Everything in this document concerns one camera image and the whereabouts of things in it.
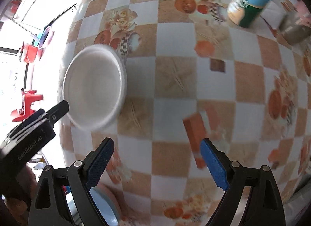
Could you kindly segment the white bowl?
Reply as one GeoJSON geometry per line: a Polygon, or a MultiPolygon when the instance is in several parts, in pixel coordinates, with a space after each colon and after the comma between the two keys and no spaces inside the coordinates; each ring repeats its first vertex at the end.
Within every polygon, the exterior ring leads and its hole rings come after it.
{"type": "Polygon", "coordinates": [[[90,45],[70,62],[62,95],[69,104],[69,119],[85,131],[110,126],[124,104],[127,73],[123,60],[108,45],[90,45]]]}

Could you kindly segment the red bucket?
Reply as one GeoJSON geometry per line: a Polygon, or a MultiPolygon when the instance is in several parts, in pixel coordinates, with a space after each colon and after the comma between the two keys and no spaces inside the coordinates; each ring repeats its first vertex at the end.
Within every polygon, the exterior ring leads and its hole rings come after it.
{"type": "Polygon", "coordinates": [[[38,53],[38,48],[33,46],[33,45],[29,45],[27,43],[23,43],[21,49],[20,49],[20,58],[23,62],[30,64],[33,63],[36,59],[38,53]]]}

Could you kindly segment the blue square plate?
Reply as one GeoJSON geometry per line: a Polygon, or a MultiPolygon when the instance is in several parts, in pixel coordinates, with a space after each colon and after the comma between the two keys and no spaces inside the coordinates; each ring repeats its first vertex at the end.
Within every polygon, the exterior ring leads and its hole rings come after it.
{"type": "MultiPolygon", "coordinates": [[[[107,194],[98,187],[93,187],[90,189],[90,195],[108,225],[119,225],[121,218],[120,212],[107,194]]],[[[66,195],[66,200],[74,223],[76,225],[84,225],[77,211],[71,192],[66,195]]]]}

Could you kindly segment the red plastic stool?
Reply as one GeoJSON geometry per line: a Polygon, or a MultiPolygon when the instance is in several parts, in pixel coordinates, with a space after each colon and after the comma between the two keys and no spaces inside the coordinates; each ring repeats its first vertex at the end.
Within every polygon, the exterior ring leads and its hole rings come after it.
{"type": "Polygon", "coordinates": [[[35,110],[31,105],[34,102],[43,100],[42,94],[37,94],[37,90],[22,89],[22,107],[11,112],[10,116],[13,122],[21,122],[31,116],[35,110]]]}

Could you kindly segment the checkered patterned tablecloth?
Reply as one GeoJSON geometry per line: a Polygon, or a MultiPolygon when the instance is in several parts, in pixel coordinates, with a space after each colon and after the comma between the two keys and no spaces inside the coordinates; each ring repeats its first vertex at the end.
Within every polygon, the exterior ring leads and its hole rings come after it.
{"type": "Polygon", "coordinates": [[[288,201],[310,156],[310,44],[291,46],[271,19],[226,21],[230,0],[82,0],[64,66],[104,43],[128,75],[111,126],[83,131],[62,120],[67,164],[102,140],[115,143],[101,182],[119,225],[204,225],[223,195],[199,155],[208,137],[231,160],[270,166],[288,201]]]}

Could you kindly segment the pink basin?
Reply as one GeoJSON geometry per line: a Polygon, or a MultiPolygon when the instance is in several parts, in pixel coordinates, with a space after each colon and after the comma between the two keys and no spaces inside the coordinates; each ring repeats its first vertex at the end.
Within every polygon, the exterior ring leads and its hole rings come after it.
{"type": "Polygon", "coordinates": [[[38,43],[38,48],[39,49],[46,48],[50,44],[53,36],[54,36],[54,31],[52,30],[51,26],[48,26],[42,33],[42,36],[38,43]]]}

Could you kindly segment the pink square plate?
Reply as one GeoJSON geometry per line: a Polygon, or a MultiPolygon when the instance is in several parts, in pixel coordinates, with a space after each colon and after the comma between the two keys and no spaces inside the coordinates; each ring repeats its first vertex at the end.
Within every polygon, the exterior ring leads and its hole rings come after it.
{"type": "Polygon", "coordinates": [[[100,194],[105,198],[107,203],[110,205],[116,217],[121,218],[122,212],[118,200],[110,189],[108,189],[104,184],[99,183],[96,188],[99,190],[100,194]]]}

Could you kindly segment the pink steel thermos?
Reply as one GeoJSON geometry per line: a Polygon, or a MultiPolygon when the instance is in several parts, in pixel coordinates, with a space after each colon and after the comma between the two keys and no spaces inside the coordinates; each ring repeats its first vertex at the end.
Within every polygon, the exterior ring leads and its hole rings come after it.
{"type": "Polygon", "coordinates": [[[279,31],[289,45],[296,45],[310,37],[310,11],[300,0],[279,25],[279,31]]]}

